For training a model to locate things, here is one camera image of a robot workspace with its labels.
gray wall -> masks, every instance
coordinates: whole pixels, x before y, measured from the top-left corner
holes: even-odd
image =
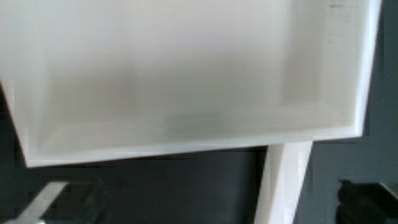
[[[398,1],[381,7],[376,57],[360,139],[317,142],[296,211],[296,224],[331,224],[339,179],[398,183]]]

